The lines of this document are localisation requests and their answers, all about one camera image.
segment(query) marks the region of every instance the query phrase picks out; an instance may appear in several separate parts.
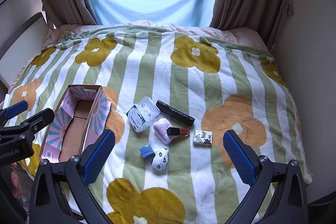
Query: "container lid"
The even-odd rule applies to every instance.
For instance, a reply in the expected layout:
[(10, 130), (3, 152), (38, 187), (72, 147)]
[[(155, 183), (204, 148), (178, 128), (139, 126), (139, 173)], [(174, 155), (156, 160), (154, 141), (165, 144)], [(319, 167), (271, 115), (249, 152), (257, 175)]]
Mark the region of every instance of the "container lid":
[(153, 120), (160, 114), (160, 110), (148, 96), (145, 96), (137, 105), (140, 107), (141, 112), (146, 116), (146, 120), (148, 121)]

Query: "wall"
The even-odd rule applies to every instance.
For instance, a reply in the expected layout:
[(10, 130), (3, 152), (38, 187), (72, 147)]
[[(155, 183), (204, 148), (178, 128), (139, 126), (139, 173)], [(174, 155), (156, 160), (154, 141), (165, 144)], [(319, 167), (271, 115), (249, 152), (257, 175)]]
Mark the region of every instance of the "wall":
[(272, 51), (301, 119), (312, 202), (336, 191), (336, 0), (291, 0), (294, 15)]
[[(0, 45), (32, 15), (41, 11), (41, 0), (6, 0), (0, 5)], [(7, 93), (0, 83), (0, 101)]]

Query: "bolt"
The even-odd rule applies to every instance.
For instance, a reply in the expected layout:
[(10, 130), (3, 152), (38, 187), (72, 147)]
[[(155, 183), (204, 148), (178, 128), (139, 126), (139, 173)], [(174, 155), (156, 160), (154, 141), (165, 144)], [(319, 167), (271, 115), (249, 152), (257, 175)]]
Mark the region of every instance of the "bolt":
[(43, 159), (40, 161), (40, 165), (46, 165), (48, 163), (47, 159)]
[(260, 156), (260, 157), (259, 157), (259, 160), (260, 160), (261, 162), (265, 162), (265, 161), (268, 160), (268, 158), (267, 158), (266, 156)]
[(73, 156), (70, 157), (70, 160), (73, 161), (73, 162), (77, 162), (79, 160), (79, 156), (73, 155)]
[(297, 166), (297, 161), (296, 161), (296, 160), (291, 160), (290, 163), (291, 163), (291, 165), (293, 165), (293, 166)]

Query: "floral blanket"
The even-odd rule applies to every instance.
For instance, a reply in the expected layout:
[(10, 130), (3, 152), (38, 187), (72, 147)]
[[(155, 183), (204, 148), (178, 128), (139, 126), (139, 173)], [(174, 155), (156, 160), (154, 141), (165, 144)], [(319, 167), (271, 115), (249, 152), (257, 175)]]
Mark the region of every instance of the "floral blanket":
[[(258, 155), (282, 163), (297, 160), (305, 182), (312, 182), (295, 103), (268, 52), (137, 25), (66, 32), (61, 43), (48, 45), (34, 58), (14, 85), (4, 107), (25, 99), (29, 108), (9, 125), (47, 107), (55, 109), (69, 84), (102, 85), (112, 101), (105, 127), (115, 132), (116, 145), (89, 189), (115, 224), (224, 223), (249, 189), (223, 148), (222, 136), (229, 129)], [(194, 117), (191, 131), (212, 131), (212, 145), (193, 144), (192, 137), (164, 145), (152, 126), (136, 133), (126, 112), (144, 96)], [(34, 156), (21, 162), (32, 176), (44, 134), (36, 134)], [(147, 143), (154, 149), (168, 146), (165, 170), (141, 157), (139, 147)], [(78, 210), (64, 187), (72, 209)]]

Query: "blue box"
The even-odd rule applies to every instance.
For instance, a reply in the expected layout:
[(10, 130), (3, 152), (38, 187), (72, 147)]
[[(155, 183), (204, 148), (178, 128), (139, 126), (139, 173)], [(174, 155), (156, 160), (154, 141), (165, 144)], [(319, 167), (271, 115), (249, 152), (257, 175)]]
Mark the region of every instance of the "blue box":
[(152, 157), (155, 157), (155, 153), (154, 150), (151, 146), (151, 144), (146, 144), (142, 147), (139, 148), (141, 156), (146, 160)]

